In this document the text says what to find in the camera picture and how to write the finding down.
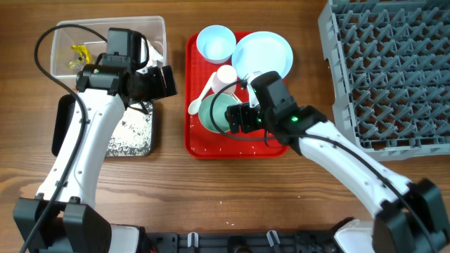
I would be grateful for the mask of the white napkin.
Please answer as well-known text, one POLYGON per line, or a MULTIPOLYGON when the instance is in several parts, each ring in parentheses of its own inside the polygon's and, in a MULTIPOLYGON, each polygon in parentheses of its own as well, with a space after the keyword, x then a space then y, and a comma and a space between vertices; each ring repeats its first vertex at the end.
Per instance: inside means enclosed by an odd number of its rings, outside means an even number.
MULTIPOLYGON (((147 41, 148 49, 150 50, 149 60, 147 62, 147 65, 139 70, 137 72, 141 74, 145 74, 148 72, 148 69, 151 67, 162 67, 165 64, 165 59, 161 53, 159 53, 149 41, 147 41)), ((143 39, 141 40, 141 62, 144 63, 147 58, 146 55, 146 47, 144 46, 143 39)))

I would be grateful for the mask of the yellow snack wrapper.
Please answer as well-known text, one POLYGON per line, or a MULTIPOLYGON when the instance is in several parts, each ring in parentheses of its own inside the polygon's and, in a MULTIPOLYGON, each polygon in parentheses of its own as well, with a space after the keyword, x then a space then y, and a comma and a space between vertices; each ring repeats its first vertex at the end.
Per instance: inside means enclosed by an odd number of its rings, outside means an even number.
POLYGON ((72 45, 70 47, 75 53, 75 58, 71 60, 67 67, 69 69, 82 69, 87 64, 94 63, 94 57, 84 45, 72 45))

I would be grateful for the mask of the mint green bowl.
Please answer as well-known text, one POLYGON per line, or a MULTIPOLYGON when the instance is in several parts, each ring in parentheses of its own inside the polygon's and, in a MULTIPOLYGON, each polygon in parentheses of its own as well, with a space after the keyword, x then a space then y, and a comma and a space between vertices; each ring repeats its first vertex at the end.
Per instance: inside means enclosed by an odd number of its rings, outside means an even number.
MULTIPOLYGON (((212 123, 210 108, 215 94, 206 97, 200 104, 198 116, 200 123, 206 130, 218 134, 219 132, 212 123)), ((225 117, 228 106, 237 105, 238 102, 228 94, 220 94, 214 102, 212 115, 216 125, 224 132, 230 131, 229 123, 225 117)))

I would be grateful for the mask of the light blue plate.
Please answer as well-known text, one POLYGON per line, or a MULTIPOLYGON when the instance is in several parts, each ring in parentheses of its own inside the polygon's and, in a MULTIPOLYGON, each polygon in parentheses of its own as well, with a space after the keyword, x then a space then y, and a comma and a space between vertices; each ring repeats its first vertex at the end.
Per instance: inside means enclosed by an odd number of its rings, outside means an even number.
POLYGON ((231 56, 239 79, 253 72, 276 71, 285 78, 293 66, 293 50, 286 39, 274 32, 259 31, 244 36, 231 56))

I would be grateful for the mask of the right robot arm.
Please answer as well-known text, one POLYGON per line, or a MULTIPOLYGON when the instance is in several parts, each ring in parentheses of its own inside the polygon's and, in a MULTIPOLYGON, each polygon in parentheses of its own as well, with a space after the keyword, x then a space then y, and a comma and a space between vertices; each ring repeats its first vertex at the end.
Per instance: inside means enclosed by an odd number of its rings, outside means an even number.
POLYGON ((361 151, 323 113, 300 107, 277 72, 254 72, 238 84, 249 101, 226 109, 232 137, 264 130, 262 141, 274 138, 326 169, 371 214, 372 223, 354 219, 334 233, 343 252, 439 252, 449 246, 449 218, 433 182, 414 183, 361 151))

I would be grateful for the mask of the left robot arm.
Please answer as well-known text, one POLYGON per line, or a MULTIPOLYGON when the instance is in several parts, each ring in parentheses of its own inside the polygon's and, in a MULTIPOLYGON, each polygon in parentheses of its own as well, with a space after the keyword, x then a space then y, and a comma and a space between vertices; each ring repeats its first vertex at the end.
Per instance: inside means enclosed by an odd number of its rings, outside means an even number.
POLYGON ((141 226, 109 223, 96 210, 98 176, 127 108, 177 93, 170 66, 148 67, 146 37, 110 28, 107 48, 78 73, 70 125, 56 162, 34 198, 20 198, 13 218, 23 252, 156 252, 141 226))

